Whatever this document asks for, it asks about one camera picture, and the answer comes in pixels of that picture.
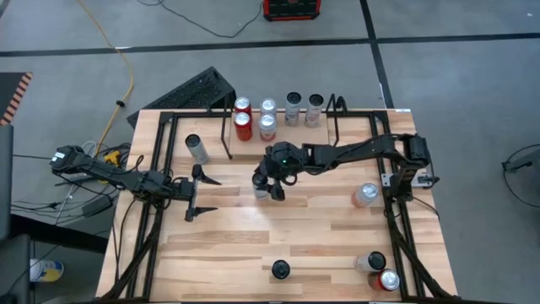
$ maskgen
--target silver can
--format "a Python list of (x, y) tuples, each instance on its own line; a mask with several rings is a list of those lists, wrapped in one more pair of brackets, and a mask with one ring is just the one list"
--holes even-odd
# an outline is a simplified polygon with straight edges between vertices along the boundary
[(301, 100), (302, 96), (296, 92), (287, 94), (287, 104), (285, 105), (285, 124), (287, 126), (298, 126)]
[(210, 157), (206, 149), (204, 149), (203, 142), (201, 138), (196, 134), (189, 134), (186, 137), (186, 146), (189, 149), (189, 152), (195, 158), (195, 163), (199, 165), (204, 165), (208, 162)]
[(357, 271), (378, 272), (386, 267), (386, 258), (380, 252), (369, 252), (368, 254), (357, 257), (354, 260), (354, 267)]
[(399, 287), (399, 283), (399, 276), (391, 269), (368, 274), (368, 284), (374, 290), (394, 291)]
[(261, 103), (261, 117), (264, 114), (278, 114), (278, 104), (272, 98), (265, 98)]
[(253, 194), (255, 194), (255, 198), (266, 199), (268, 197), (268, 177), (256, 172), (253, 174), (251, 182), (253, 183)]
[(259, 119), (259, 132), (263, 141), (273, 141), (278, 131), (278, 122), (272, 114), (264, 114)]
[(368, 207), (379, 196), (379, 188), (373, 183), (367, 182), (353, 193), (353, 205), (356, 207)]
[(322, 104), (324, 99), (318, 94), (310, 96), (307, 103), (307, 111), (305, 112), (304, 124), (308, 128), (315, 128), (319, 126), (319, 119), (321, 118)]

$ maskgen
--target red can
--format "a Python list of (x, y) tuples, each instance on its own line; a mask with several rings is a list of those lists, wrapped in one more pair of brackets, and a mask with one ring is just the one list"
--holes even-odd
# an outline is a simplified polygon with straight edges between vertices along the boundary
[(248, 141), (253, 136), (251, 117), (247, 113), (237, 113), (235, 117), (236, 136), (241, 141)]
[(235, 112), (236, 113), (246, 113), (251, 117), (251, 103), (245, 97), (239, 97), (235, 101)]

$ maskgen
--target white cable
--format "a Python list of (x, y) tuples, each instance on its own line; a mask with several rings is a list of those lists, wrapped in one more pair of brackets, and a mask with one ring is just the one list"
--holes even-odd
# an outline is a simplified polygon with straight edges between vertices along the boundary
[[(87, 154), (87, 155), (92, 156), (92, 155), (94, 155), (94, 152), (97, 149), (98, 144), (94, 140), (89, 140), (89, 141), (87, 141), (86, 143), (83, 144), (83, 149), (89, 144), (91, 145), (90, 149), (88, 150), (88, 152), (84, 152), (84, 153)], [(69, 188), (69, 191), (67, 191), (67, 195), (64, 198), (64, 200), (62, 201), (62, 207), (60, 208), (60, 211), (58, 211), (58, 213), (57, 213), (57, 219), (54, 221), (54, 225), (58, 224), (58, 220), (60, 219), (60, 215), (62, 214), (62, 211), (64, 210), (64, 207), (66, 206), (66, 202), (69, 199), (73, 198), (71, 196), (71, 193), (73, 193), (75, 190), (77, 190), (77, 188), (75, 188), (75, 187), (78, 188), (78, 186), (72, 184), (71, 187)]]

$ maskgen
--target metal bracket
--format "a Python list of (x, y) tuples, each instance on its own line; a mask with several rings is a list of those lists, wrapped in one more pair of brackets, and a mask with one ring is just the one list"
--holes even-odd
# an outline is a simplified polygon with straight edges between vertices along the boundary
[[(391, 173), (381, 174), (383, 188), (390, 187), (390, 177), (392, 177), (392, 175), (393, 174)], [(412, 187), (431, 187), (433, 186), (433, 182), (431, 182), (432, 181), (431, 177), (432, 176), (429, 173), (417, 173), (414, 176), (413, 180), (411, 181), (411, 186)]]

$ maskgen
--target can lid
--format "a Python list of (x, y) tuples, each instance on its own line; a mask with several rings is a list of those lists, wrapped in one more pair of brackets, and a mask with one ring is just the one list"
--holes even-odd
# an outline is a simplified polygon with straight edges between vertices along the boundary
[(236, 101), (235, 101), (235, 107), (239, 108), (239, 109), (246, 109), (247, 107), (250, 106), (250, 100), (248, 100), (247, 98), (245, 97), (239, 97)]
[(320, 106), (322, 105), (323, 102), (324, 102), (324, 99), (322, 98), (322, 96), (318, 94), (314, 94), (310, 96), (310, 103), (313, 106)]
[(239, 126), (245, 126), (250, 122), (250, 116), (245, 113), (238, 113), (236, 114), (235, 122)]
[(287, 101), (293, 105), (299, 104), (302, 100), (302, 96), (296, 92), (290, 92), (287, 94)]
[(201, 138), (196, 134), (189, 134), (186, 137), (186, 146), (189, 148), (197, 147), (201, 143)]
[(276, 108), (276, 101), (272, 98), (266, 98), (261, 103), (261, 109), (267, 110), (267, 111), (273, 111)]
[(375, 199), (378, 194), (377, 186), (372, 183), (365, 183), (362, 185), (362, 193), (371, 199)]
[(272, 114), (264, 114), (261, 116), (261, 126), (271, 127), (276, 122), (276, 118)]
[(368, 256), (368, 264), (375, 270), (383, 270), (386, 267), (386, 258), (380, 252), (372, 252)]
[(399, 277), (394, 270), (387, 269), (381, 273), (382, 286), (389, 291), (399, 287)]
[(254, 185), (257, 186), (265, 185), (268, 183), (268, 177), (264, 176), (261, 173), (255, 172), (255, 174), (253, 174), (253, 177), (251, 178), (251, 181)]
[(272, 274), (276, 279), (283, 280), (290, 274), (290, 266), (283, 260), (274, 262), (272, 266)]

